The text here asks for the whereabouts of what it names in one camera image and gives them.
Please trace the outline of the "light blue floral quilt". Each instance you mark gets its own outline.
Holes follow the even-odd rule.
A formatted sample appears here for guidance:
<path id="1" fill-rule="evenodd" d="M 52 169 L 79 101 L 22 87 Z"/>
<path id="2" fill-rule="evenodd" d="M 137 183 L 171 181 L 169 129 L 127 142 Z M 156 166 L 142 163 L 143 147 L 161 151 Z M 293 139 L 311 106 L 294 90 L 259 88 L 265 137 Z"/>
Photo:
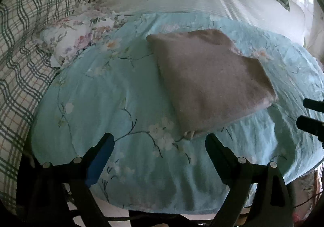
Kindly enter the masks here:
<path id="1" fill-rule="evenodd" d="M 243 53 L 261 61 L 278 95 L 268 109 L 217 130 L 216 136 L 251 163 L 275 161 L 286 183 L 323 161 L 316 137 L 298 130 L 305 98 L 323 100 L 323 71 L 288 38 L 204 13 L 148 13 L 90 46 L 54 79 L 30 129 L 39 163 L 69 163 L 109 132 L 115 148 L 92 192 L 112 205 L 174 214 L 216 213 L 228 194 L 203 137 L 181 138 L 146 37 L 217 29 Z"/>

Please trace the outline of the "green plaid blanket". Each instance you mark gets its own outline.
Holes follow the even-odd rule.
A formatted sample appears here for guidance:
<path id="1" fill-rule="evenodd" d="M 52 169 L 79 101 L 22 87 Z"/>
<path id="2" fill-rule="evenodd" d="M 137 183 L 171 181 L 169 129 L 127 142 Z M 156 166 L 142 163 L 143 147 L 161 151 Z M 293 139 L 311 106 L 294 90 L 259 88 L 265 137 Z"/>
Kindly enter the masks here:
<path id="1" fill-rule="evenodd" d="M 1 2 L 1 202 L 16 211 L 16 185 L 25 140 L 36 108 L 55 72 L 33 38 L 47 24 L 89 0 Z"/>

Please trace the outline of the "white floral pillow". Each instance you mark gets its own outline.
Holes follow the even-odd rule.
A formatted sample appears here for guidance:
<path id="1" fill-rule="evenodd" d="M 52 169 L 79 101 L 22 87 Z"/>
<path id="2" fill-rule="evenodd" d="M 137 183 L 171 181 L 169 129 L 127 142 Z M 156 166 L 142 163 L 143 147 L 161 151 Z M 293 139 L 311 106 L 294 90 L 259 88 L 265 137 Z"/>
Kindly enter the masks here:
<path id="1" fill-rule="evenodd" d="M 87 47 L 119 29 L 127 18 L 96 3 L 78 6 L 71 16 L 44 26 L 32 39 L 50 56 L 50 66 L 67 68 Z"/>

